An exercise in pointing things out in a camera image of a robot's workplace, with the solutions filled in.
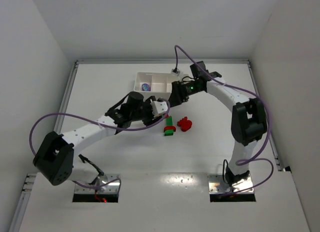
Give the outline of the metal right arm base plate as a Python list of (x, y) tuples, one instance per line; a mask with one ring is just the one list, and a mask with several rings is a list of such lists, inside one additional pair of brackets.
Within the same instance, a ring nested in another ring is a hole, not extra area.
[(233, 183), (229, 186), (223, 181), (222, 174), (209, 174), (208, 188), (210, 195), (220, 195), (224, 193), (240, 193), (240, 194), (254, 194), (253, 182), (249, 176), (247, 179)]

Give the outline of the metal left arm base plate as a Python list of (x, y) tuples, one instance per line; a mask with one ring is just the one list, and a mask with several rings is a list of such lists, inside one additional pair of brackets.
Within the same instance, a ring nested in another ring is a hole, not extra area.
[(94, 195), (96, 191), (97, 194), (101, 195), (115, 195), (119, 193), (121, 184), (120, 174), (109, 173), (98, 177), (93, 185), (86, 184), (85, 187), (82, 187), (76, 184), (74, 194)]

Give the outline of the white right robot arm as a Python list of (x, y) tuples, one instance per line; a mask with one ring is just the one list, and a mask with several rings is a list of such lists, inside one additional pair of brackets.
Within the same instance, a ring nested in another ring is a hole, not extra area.
[(171, 84), (169, 103), (171, 107), (187, 102), (190, 95), (205, 91), (217, 98), (231, 111), (231, 134), (234, 138), (232, 156), (224, 173), (224, 182), (229, 186), (249, 175), (249, 165), (240, 165), (249, 160), (257, 142), (267, 131), (267, 120), (262, 102), (249, 98), (227, 86), (223, 78), (208, 81), (198, 78), (188, 82), (175, 81)]

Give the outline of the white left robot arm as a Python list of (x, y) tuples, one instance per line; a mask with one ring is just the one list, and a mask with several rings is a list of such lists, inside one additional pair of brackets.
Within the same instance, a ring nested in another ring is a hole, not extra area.
[(48, 133), (38, 149), (33, 164), (54, 186), (67, 180), (95, 184), (104, 172), (81, 154), (87, 147), (128, 129), (132, 122), (149, 126), (167, 111), (167, 103), (141, 93), (129, 92), (100, 118), (73, 131)]

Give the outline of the purple flower lego brick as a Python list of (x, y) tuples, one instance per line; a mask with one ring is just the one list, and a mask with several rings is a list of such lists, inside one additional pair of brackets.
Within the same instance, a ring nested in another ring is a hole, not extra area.
[(151, 87), (150, 87), (150, 85), (147, 84), (147, 83), (143, 83), (143, 84), (141, 85), (141, 89), (142, 89), (143, 91), (146, 91), (146, 92), (151, 91)]

